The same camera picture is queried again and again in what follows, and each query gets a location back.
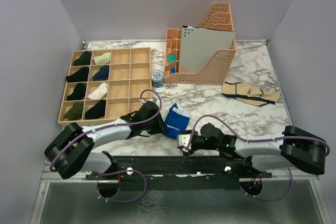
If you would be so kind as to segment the blue boxer underwear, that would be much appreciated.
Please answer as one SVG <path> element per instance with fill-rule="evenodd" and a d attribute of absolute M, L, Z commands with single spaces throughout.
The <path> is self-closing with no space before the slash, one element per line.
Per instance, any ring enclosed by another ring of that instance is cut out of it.
<path fill-rule="evenodd" d="M 177 136 L 186 130 L 190 117 L 191 114 L 180 104 L 173 104 L 165 118 L 164 124 L 167 127 L 167 131 L 163 134 L 168 138 L 176 140 Z"/>

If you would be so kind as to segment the beige underwear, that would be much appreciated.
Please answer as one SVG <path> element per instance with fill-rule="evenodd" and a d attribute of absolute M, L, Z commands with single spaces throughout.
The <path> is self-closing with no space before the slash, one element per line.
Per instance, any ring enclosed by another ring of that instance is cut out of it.
<path fill-rule="evenodd" d="M 280 99 L 279 91 L 264 91 L 259 87 L 240 82 L 225 82 L 222 86 L 222 95 L 254 106 L 275 105 Z"/>

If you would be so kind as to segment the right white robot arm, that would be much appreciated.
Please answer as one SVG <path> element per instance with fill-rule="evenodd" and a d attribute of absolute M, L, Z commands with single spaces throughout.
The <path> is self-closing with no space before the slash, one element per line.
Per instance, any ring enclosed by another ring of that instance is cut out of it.
<path fill-rule="evenodd" d="M 275 135 L 251 137 L 243 141 L 235 135 L 223 133 L 207 123 L 199 132 L 187 131 L 179 140 L 185 156 L 198 150 L 218 151 L 230 160 L 247 160 L 241 164 L 246 177 L 270 169 L 295 167 L 305 173 L 323 175 L 327 146 L 325 140 L 293 125 Z"/>

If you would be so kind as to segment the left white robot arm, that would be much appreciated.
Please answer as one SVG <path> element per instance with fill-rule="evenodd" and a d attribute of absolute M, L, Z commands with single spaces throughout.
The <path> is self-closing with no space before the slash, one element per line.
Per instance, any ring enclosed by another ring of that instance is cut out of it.
<path fill-rule="evenodd" d="M 128 140 L 136 136 L 156 135 L 167 131 L 160 107 L 147 100 L 139 110 L 119 119 L 96 126 L 80 127 L 68 124 L 44 151 L 52 172 L 68 179 L 79 171 L 98 172 L 104 179 L 115 175 L 116 166 L 107 152 L 92 150 L 112 141 Z"/>

